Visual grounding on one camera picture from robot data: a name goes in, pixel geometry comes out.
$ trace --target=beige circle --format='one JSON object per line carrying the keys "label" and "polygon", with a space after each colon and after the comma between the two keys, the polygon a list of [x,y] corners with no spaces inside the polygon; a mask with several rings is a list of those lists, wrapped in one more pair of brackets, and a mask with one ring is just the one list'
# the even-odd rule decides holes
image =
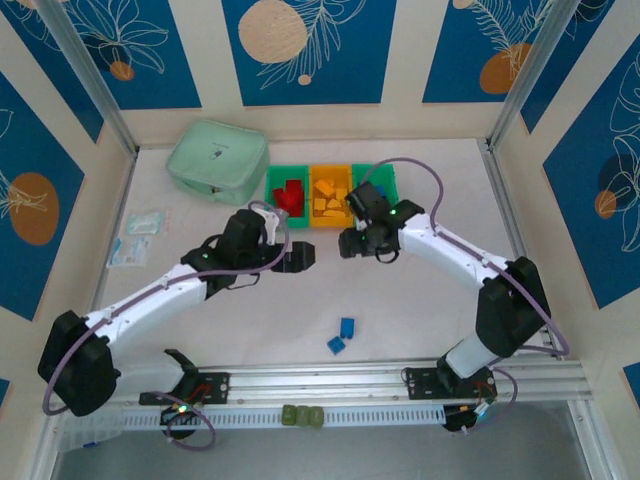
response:
{"label": "beige circle", "polygon": [[240,43],[261,63],[291,60],[307,44],[307,27],[291,5],[281,0],[260,0],[238,24]]}
{"label": "beige circle", "polygon": [[305,75],[300,75],[298,77],[298,83],[300,85],[302,85],[303,87],[305,85],[309,85],[311,83],[311,77],[309,75],[306,75],[306,74]]}
{"label": "beige circle", "polygon": [[[58,0],[58,3],[68,2],[68,1],[69,0]],[[36,6],[33,4],[34,0],[16,0],[16,2],[32,10],[36,8]]]}
{"label": "beige circle", "polygon": [[476,0],[451,0],[453,2],[453,6],[458,9],[469,8],[473,5]]}

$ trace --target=white table surface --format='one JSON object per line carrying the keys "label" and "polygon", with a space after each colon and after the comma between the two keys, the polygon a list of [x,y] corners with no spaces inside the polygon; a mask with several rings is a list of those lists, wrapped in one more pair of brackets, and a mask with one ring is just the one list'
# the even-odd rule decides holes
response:
{"label": "white table surface", "polygon": [[[438,220],[495,254],[513,258],[476,141],[332,141],[270,145],[272,164],[372,163],[411,156],[442,176]],[[108,271],[102,305],[154,281],[190,249],[221,233],[237,207],[212,204],[176,190],[165,171],[170,150],[140,152],[121,231],[132,211],[168,207],[170,227],[153,238],[145,267]],[[437,187],[426,171],[397,164],[400,198],[430,210]],[[264,180],[254,198],[264,197]],[[373,258],[343,260],[337,229],[293,230],[293,240],[316,246],[316,264],[300,274],[266,272],[260,283],[223,291],[155,326],[135,352],[177,348],[196,365],[265,365],[439,357],[474,328],[477,291],[425,260],[402,254],[393,265]],[[356,334],[334,356],[327,341],[340,318],[356,319]],[[537,335],[533,344],[541,344]]]}

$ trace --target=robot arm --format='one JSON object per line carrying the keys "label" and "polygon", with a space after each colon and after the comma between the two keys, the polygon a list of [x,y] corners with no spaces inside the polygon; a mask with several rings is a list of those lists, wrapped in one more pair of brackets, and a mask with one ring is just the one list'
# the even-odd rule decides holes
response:
{"label": "robot arm", "polygon": [[382,255],[393,254],[394,261],[404,250],[479,289],[475,331],[437,362],[437,378],[447,392],[454,395],[476,372],[513,355],[544,325],[529,302],[499,275],[499,269],[509,273],[549,313],[537,269],[527,258],[509,262],[441,225],[434,229],[434,222],[421,207],[408,200],[391,206],[368,182],[353,190],[347,200],[361,227],[346,229],[340,235],[343,258],[359,254],[383,261]]}
{"label": "robot arm", "polygon": [[[238,274],[255,271],[273,263],[284,248],[275,243],[278,217],[264,210],[239,210],[221,235],[208,238],[190,250],[165,275],[130,297],[79,317],[69,311],[53,323],[38,374],[47,382],[63,356],[92,327],[110,320],[91,335],[64,366],[54,391],[77,416],[100,408],[116,392],[160,390],[177,396],[189,394],[195,367],[177,351],[167,351],[164,361],[136,364],[126,358],[133,340],[178,312],[211,298],[224,289],[232,289],[235,274],[206,275],[225,271]],[[271,266],[281,273],[297,273],[315,263],[315,248],[306,242],[292,242],[290,252]],[[256,280],[259,273],[254,273]]]}

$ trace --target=green tray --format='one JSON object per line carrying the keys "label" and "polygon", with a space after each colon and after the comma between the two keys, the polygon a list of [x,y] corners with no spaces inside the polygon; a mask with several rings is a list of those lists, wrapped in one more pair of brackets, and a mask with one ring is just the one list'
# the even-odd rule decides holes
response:
{"label": "green tray", "polygon": [[284,188],[287,180],[302,180],[304,189],[304,214],[302,217],[289,217],[289,228],[309,228],[309,167],[307,165],[270,165],[267,169],[267,187],[264,201],[276,206],[273,190]]}
{"label": "green tray", "polygon": [[[351,173],[353,175],[354,188],[362,183],[362,179],[366,173],[371,169],[372,164],[358,163],[351,166]],[[396,188],[396,172],[393,169],[393,165],[386,164],[378,167],[368,178],[368,180],[374,186],[382,186],[384,193],[387,196],[387,200],[391,205],[398,203],[398,189]]]}

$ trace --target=small package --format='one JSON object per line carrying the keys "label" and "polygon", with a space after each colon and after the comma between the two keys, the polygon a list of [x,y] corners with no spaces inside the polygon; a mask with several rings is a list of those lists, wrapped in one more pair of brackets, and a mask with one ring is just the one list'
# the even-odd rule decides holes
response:
{"label": "small package", "polygon": [[158,235],[167,230],[169,215],[166,209],[132,212],[127,220],[128,235]]}
{"label": "small package", "polygon": [[107,268],[144,267],[147,264],[151,238],[148,236],[118,237]]}

